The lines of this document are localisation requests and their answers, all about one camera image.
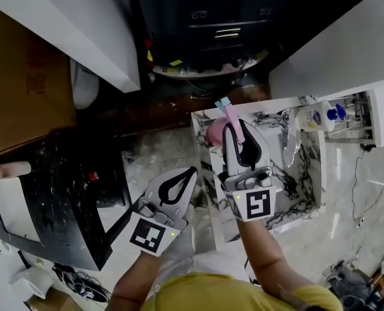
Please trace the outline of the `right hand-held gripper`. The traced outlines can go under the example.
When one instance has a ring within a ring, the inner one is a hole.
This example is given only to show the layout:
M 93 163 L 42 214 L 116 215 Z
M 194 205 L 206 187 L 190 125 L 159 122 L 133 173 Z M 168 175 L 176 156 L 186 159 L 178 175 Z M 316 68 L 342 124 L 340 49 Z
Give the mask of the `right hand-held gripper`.
M 272 183 L 272 170 L 268 167 L 269 144 L 254 126 L 243 119 L 239 122 L 244 136 L 240 151 L 232 124 L 228 122 L 223 129 L 226 172 L 218 176 L 221 189 L 238 220 L 270 218 L 275 213 L 277 187 Z M 244 173 L 245 168 L 254 171 Z

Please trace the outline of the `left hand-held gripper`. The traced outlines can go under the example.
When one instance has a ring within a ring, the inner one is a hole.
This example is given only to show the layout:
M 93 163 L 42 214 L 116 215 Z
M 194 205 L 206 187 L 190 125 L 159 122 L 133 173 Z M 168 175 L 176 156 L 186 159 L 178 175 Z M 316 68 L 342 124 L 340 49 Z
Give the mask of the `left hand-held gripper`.
M 161 256 L 187 228 L 186 210 L 197 183 L 196 167 L 169 170 L 155 177 L 134 204 L 121 232 L 131 246 Z

